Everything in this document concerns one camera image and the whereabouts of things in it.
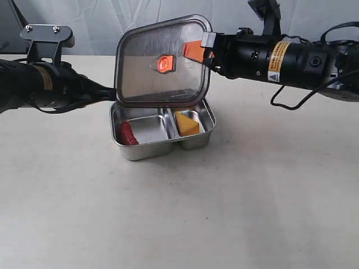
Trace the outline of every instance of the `metal bento box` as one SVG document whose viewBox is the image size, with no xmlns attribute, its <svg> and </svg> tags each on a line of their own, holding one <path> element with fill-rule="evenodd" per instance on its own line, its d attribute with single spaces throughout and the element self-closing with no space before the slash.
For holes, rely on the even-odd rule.
<svg viewBox="0 0 359 269">
<path fill-rule="evenodd" d="M 192 15 L 130 30 L 119 41 L 114 86 L 117 100 L 111 107 L 112 136 L 129 160 L 208 144 L 216 125 L 205 99 L 210 68 L 184 55 L 187 43 L 211 31 L 202 16 Z M 196 121 L 197 133 L 181 136 L 176 112 Z M 121 141 L 122 123 L 131 126 L 136 144 Z"/>
<path fill-rule="evenodd" d="M 114 103 L 110 113 L 112 138 L 120 147 L 122 155 L 134 161 L 168 154 L 176 142 L 184 150 L 206 146 L 216 125 L 208 102 L 204 99 L 192 108 L 180 110 L 180 113 L 200 124 L 200 133 L 192 136 L 180 136 L 175 111 L 168 108 L 125 108 Z M 119 128 L 124 120 L 130 122 L 139 145 L 121 144 Z"/>
</svg>

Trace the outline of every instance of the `yellow label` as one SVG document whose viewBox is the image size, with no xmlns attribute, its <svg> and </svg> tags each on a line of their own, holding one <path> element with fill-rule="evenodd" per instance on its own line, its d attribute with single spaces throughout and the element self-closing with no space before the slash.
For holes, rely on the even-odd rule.
<svg viewBox="0 0 359 269">
<path fill-rule="evenodd" d="M 34 67 L 40 72 L 41 76 L 43 77 L 44 89 L 53 90 L 52 79 L 50 74 L 43 67 L 40 66 L 34 66 Z"/>
<path fill-rule="evenodd" d="M 268 80 L 279 82 L 280 81 L 280 69 L 282 68 L 282 63 L 284 55 L 289 47 L 291 42 L 280 41 L 278 42 L 273 50 L 273 53 L 270 56 L 269 67 L 268 67 Z"/>
</svg>

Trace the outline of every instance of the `lunch box lid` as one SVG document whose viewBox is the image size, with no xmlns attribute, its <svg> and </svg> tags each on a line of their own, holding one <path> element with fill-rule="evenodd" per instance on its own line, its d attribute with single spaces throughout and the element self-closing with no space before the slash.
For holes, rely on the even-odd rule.
<svg viewBox="0 0 359 269">
<path fill-rule="evenodd" d="M 209 88 L 210 68 L 186 57 L 187 44 L 212 31 L 203 16 L 191 15 L 130 30 L 118 43 L 114 86 L 123 106 L 184 108 Z"/>
</svg>

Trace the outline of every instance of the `red food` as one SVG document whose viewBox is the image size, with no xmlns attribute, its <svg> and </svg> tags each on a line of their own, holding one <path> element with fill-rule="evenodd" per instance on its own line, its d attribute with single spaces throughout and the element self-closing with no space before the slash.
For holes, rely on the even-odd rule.
<svg viewBox="0 0 359 269">
<path fill-rule="evenodd" d="M 138 145 L 134 133 L 132 132 L 131 125 L 129 122 L 122 122 L 120 126 L 120 140 L 123 145 L 134 146 Z"/>
</svg>

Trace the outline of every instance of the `cheese slice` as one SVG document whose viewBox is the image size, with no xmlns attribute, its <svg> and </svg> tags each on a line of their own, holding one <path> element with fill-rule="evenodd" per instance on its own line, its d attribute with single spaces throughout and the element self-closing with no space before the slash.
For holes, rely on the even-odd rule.
<svg viewBox="0 0 359 269">
<path fill-rule="evenodd" d="M 176 112 L 176 120 L 181 136 L 192 136 L 200 133 L 200 125 L 197 121 Z"/>
</svg>

